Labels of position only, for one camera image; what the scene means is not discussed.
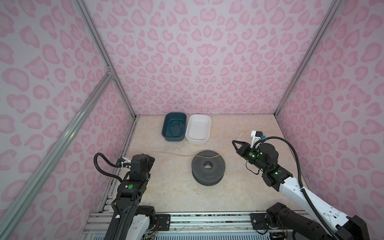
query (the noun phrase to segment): marble surface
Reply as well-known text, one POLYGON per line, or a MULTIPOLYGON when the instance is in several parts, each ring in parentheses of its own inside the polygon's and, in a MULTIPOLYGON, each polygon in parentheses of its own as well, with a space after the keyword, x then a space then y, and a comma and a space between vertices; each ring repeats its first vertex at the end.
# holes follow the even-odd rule
MULTIPOLYGON (((223 179, 214 186, 203 186, 191 173, 193 157, 180 157, 155 151, 176 154, 197 154, 202 150, 222 153, 237 140, 243 124, 244 133, 239 139, 251 143, 252 130, 262 131, 266 136, 283 134, 273 115, 228 115, 210 116, 212 119, 209 140, 205 145, 191 144, 185 138, 181 142, 167 142, 161 135, 164 116, 141 116, 126 157, 148 154, 156 160, 151 170, 141 205, 151 205, 156 212, 212 212, 212 211, 265 211, 276 202, 292 210, 300 206, 283 194, 267 187, 261 174, 254 175, 245 168, 245 160, 232 147, 224 158, 226 169, 223 179)), ((297 169, 289 147, 282 141, 268 140, 279 152, 279 164, 297 177, 297 169)), ((257 172, 256 167, 248 167, 257 172)), ((126 170, 120 172, 124 177, 126 170)))

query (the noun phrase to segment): pink patterned wall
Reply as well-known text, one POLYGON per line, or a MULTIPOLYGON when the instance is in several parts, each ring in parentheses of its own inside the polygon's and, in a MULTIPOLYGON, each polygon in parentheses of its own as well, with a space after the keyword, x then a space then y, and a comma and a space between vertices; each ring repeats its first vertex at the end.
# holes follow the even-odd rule
POLYGON ((0 6, 1 217, 106 69, 71 0, 0 6))
POLYGON ((87 0, 137 114, 273 113, 331 0, 87 0))
MULTIPOLYGON (((93 156, 101 152, 110 161, 117 160, 130 123, 110 83, 10 239, 79 239, 89 213, 99 207, 108 180, 95 169, 93 156)), ((112 172, 101 157, 98 162, 104 171, 112 172)))
POLYGON ((278 118, 314 192, 384 236, 384 2, 348 0, 278 118))

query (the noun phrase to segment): yellow string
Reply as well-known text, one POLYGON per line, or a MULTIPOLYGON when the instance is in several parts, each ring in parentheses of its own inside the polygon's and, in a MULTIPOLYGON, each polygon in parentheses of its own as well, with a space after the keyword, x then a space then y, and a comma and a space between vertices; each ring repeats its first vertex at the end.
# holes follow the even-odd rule
MULTIPOLYGON (((240 134, 240 137, 237 139, 239 140, 241 138, 241 136, 243 135, 243 132, 244 132, 244 126, 243 124, 240 123, 240 125, 243 127, 243 131, 241 132, 240 134)), ((218 157, 220 156, 221 154, 225 153, 226 151, 228 151, 229 149, 231 149, 232 146, 230 146, 229 148, 227 148, 224 152, 220 153, 219 155, 217 156, 214 156, 214 157, 218 157)), ((191 154, 191 155, 180 155, 180 154, 176 154, 176 153, 171 153, 171 152, 152 152, 152 153, 163 153, 163 154, 171 154, 171 155, 176 155, 176 156, 180 156, 180 157, 202 157, 202 158, 214 158, 214 157, 203 157, 203 156, 198 156, 198 155, 195 155, 195 154, 191 154)))

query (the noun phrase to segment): gray spool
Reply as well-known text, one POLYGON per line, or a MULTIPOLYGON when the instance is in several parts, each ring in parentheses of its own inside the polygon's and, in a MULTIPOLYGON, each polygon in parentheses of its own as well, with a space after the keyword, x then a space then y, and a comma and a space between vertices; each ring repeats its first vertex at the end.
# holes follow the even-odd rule
MULTIPOLYGON (((205 150, 196 154, 203 157, 214 157, 218 153, 205 150)), ((214 158, 203 158, 195 156, 192 159, 192 175, 195 180, 204 186, 218 184, 225 172, 225 162, 221 156, 214 158)))

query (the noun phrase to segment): white plastic container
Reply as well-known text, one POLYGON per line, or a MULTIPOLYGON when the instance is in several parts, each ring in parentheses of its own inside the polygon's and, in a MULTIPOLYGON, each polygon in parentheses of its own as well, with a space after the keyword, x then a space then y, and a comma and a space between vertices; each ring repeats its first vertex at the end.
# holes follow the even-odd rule
POLYGON ((211 118, 207 115, 193 114, 188 120, 185 136, 190 143, 205 144, 209 138, 211 118))

